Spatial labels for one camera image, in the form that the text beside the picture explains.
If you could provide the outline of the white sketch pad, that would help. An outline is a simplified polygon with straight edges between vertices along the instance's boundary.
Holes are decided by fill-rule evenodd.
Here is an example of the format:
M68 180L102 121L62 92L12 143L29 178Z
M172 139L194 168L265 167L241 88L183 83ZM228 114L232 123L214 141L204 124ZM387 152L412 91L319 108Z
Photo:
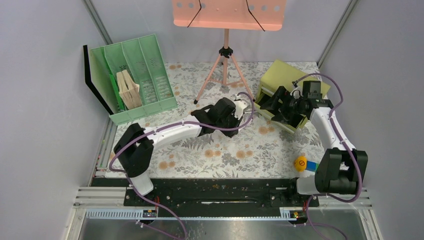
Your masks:
M112 85L102 55L102 48L82 46L84 61L85 84L95 95L109 115L118 112L117 100L114 97Z

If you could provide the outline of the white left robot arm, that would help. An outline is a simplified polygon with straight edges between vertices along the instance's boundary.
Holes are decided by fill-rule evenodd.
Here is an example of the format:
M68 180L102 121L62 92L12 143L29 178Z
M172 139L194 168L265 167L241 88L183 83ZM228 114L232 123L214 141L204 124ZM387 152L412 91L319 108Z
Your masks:
M144 206L155 200L154 185L147 172L154 150L181 140L197 138L219 130L231 138L238 133L248 104L223 97L215 104L194 110L187 117L169 125L141 127L130 125L113 152L121 164L129 183L136 191L136 199Z

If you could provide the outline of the green plastic folder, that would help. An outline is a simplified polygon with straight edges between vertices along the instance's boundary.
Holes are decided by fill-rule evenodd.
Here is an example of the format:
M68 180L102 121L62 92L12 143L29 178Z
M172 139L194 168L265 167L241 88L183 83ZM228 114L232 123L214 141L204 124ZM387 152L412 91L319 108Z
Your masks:
M116 78L115 78L115 76L114 76L114 74L113 74L113 72L112 72L112 70L111 70L111 68L109 66L109 63L107 61L105 46L102 46L101 49L102 49L101 52L102 52L102 56L104 58L104 62L105 62L105 67L106 67L106 70L107 70L107 74L108 74L109 80L111 82L111 86L112 86L112 90L113 90L113 95L114 95L114 97L115 97L115 99L117 101L117 108L118 108L117 111L119 113L120 112L124 112L126 110L126 108L125 108L125 105L123 103L123 100L121 99L121 97L119 95L119 89L118 89L118 85L117 85L117 80L116 80Z

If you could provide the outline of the yellow-green drawer cabinet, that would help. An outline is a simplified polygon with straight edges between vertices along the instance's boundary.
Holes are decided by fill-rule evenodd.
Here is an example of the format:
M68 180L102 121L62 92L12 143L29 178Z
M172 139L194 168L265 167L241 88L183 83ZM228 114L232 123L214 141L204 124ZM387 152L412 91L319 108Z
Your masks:
M318 79L316 75L308 76L286 62L275 60L260 79L254 103L256 111L291 134L303 128L308 119L295 109L295 103L303 96L305 81Z

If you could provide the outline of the purple 52-storey treehouse book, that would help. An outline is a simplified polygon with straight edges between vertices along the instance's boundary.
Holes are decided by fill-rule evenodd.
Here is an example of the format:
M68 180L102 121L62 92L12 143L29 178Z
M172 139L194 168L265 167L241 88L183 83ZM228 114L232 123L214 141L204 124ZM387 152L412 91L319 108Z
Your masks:
M122 99L122 101L124 102L125 106L131 110L133 109L135 106L133 104L132 101L132 97L130 94L130 91L128 89L128 86L125 82L125 78L122 72L117 72L116 73L116 79L117 79L117 84L118 84L118 88L119 88L119 95Z

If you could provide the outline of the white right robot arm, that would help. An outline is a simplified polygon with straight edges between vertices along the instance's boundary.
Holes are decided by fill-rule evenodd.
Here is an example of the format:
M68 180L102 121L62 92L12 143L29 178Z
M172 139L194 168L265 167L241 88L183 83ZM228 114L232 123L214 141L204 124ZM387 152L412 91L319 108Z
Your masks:
M368 155L348 140L336 118L336 107L323 98L321 81L306 80L301 93L279 86L272 96L259 101L261 110L272 113L272 121L289 125L306 117L315 127L325 153L313 176L296 180L296 187L287 191L287 201L301 205L307 195L356 195L368 164Z

